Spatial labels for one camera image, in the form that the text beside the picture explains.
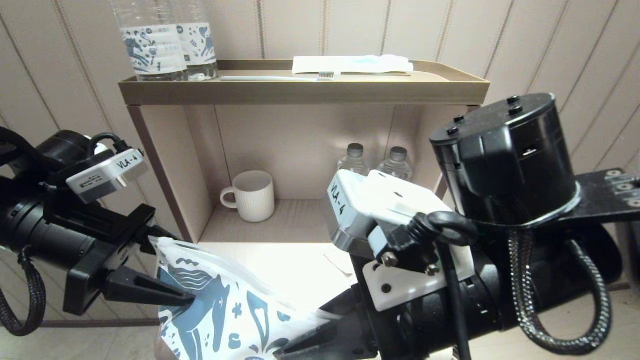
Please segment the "brown open shelf unit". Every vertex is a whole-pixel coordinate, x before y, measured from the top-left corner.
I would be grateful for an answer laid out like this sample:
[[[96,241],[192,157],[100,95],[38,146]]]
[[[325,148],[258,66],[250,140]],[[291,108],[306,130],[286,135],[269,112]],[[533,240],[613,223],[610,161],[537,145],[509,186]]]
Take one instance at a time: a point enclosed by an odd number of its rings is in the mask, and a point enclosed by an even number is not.
[[[405,74],[317,80],[119,83],[122,98],[183,239],[191,243],[330,243],[330,180],[346,146],[375,163],[404,147],[414,180],[441,198],[446,185],[429,137],[482,105],[489,80],[415,61]],[[276,209],[247,223],[219,196],[233,178],[274,179]]]

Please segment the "white wrapped toothbrush packet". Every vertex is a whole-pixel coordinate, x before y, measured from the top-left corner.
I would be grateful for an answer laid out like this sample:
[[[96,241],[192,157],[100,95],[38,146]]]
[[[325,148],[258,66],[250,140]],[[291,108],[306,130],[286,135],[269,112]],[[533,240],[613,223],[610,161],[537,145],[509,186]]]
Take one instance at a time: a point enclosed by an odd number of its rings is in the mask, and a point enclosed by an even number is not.
[[[338,74],[381,75],[414,71],[414,64],[399,55],[318,55],[295,56],[292,62],[293,75],[332,72]]]

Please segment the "large clear water bottle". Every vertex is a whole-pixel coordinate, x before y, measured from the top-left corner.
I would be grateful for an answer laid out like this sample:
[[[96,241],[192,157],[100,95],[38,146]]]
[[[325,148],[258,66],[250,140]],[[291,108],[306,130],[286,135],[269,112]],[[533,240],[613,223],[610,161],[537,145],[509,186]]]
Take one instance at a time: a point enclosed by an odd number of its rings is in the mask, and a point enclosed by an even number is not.
[[[187,80],[171,0],[109,0],[109,4],[138,81]]]
[[[169,0],[191,82],[218,76],[211,24],[203,0]]]

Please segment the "white ribbed mug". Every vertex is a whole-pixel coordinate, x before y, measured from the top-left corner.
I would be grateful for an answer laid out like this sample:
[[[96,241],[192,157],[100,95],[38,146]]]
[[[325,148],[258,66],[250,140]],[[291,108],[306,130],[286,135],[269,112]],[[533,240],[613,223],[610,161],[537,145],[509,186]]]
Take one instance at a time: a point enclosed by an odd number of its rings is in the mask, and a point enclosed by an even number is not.
[[[262,170],[245,171],[221,191],[219,200],[224,207],[237,210],[243,221],[262,223],[275,212],[274,179]]]

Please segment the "blue horse print bag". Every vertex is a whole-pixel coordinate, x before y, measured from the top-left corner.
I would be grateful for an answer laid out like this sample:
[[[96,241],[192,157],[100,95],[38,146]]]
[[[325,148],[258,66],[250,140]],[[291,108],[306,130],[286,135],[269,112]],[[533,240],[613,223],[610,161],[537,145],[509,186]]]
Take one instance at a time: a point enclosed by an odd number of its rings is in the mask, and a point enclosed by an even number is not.
[[[170,237],[151,244],[157,279],[195,298],[158,308],[157,360],[276,360],[292,341],[342,319],[288,301],[245,266],[196,244]]]

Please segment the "light blue toothbrush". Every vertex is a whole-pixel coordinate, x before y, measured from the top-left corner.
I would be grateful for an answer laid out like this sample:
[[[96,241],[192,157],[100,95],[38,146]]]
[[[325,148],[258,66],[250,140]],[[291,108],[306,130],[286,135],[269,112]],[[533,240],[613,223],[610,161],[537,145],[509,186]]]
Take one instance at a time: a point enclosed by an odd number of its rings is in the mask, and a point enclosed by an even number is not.
[[[221,77],[222,82],[326,82],[336,78],[334,71],[320,71],[314,78],[295,76],[238,76],[226,75]]]

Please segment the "small clear water bottle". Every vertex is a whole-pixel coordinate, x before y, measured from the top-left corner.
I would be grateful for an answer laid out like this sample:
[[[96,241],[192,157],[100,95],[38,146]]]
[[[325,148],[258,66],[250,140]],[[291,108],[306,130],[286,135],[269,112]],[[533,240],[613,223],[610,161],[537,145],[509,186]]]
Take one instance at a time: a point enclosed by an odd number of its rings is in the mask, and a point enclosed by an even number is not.
[[[364,159],[364,146],[360,143],[349,144],[346,155],[338,162],[336,170],[346,170],[367,176],[370,173],[370,166]]]
[[[394,146],[391,148],[388,157],[380,162],[375,170],[385,173],[395,178],[411,182],[413,178],[413,169],[407,162],[409,153],[402,146]]]

